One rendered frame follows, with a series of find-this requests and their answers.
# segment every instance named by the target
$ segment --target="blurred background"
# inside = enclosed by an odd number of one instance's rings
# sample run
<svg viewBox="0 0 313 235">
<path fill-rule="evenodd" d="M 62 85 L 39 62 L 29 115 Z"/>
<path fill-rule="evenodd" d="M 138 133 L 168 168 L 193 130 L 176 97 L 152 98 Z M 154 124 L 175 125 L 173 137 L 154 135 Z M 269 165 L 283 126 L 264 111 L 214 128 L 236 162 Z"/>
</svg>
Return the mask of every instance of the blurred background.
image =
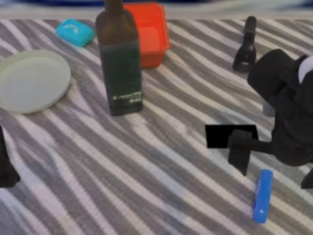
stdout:
<svg viewBox="0 0 313 235">
<path fill-rule="evenodd" d="M 143 2 L 149 0 L 124 0 Z M 313 18 L 313 0 L 155 0 L 169 19 Z M 0 0 L 0 18 L 94 18 L 102 0 Z"/>
</svg>

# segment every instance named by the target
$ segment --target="dark glass bottle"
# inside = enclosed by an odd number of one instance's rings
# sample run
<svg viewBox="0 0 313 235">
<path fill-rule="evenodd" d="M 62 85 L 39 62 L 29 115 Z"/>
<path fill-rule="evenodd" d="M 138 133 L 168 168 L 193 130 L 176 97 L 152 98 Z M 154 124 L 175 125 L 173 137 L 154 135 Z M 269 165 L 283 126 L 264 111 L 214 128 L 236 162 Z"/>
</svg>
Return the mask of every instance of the dark glass bottle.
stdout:
<svg viewBox="0 0 313 235">
<path fill-rule="evenodd" d="M 142 76 L 139 34 L 123 0 L 104 0 L 105 11 L 95 21 L 110 112 L 113 116 L 140 112 Z"/>
</svg>

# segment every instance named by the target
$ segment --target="zebra stripe pattern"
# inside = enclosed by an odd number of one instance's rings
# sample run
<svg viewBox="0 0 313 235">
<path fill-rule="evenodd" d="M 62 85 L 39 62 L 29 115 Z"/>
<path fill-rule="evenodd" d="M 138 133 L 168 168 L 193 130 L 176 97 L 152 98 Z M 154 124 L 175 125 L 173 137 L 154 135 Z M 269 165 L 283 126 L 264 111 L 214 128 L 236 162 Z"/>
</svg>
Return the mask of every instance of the zebra stripe pattern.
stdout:
<svg viewBox="0 0 313 235">
<path fill-rule="evenodd" d="M 93 27 L 93 22 L 82 21 Z M 257 124 L 269 140 L 273 120 L 231 69 L 244 21 L 168 21 L 172 48 L 143 70 L 144 111 L 109 114 L 97 40 L 76 48 L 55 36 L 56 20 L 1 20 L 0 59 L 30 49 L 63 56 L 71 87 L 31 115 L 0 111 L 12 164 L 22 181 L 0 189 L 2 235 L 311 235 L 310 170 L 254 153 L 247 177 L 208 150 L 206 124 Z M 281 48 L 311 54 L 313 21 L 258 22 L 258 58 Z M 252 221 L 260 170 L 274 171 L 266 224 Z"/>
</svg>

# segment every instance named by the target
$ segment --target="cyan sponge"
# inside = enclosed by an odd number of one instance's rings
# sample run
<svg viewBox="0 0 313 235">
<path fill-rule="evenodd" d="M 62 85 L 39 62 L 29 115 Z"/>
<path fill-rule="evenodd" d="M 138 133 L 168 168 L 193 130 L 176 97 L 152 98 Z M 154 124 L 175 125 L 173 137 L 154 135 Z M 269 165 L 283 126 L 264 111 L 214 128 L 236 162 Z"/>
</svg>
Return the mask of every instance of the cyan sponge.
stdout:
<svg viewBox="0 0 313 235">
<path fill-rule="evenodd" d="M 56 34 L 78 47 L 85 46 L 94 37 L 91 27 L 74 19 L 67 19 L 61 23 L 56 29 Z"/>
</svg>

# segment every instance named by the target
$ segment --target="red plastic bin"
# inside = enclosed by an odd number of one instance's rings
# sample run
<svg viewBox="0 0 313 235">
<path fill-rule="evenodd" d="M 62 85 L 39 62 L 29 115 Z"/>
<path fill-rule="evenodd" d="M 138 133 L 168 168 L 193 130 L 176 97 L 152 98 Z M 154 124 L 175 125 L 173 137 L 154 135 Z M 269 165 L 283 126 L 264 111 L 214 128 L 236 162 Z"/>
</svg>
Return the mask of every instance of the red plastic bin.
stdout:
<svg viewBox="0 0 313 235">
<path fill-rule="evenodd" d="M 139 31 L 142 68 L 158 67 L 170 48 L 164 7 L 158 3 L 124 4 L 135 20 Z"/>
</svg>

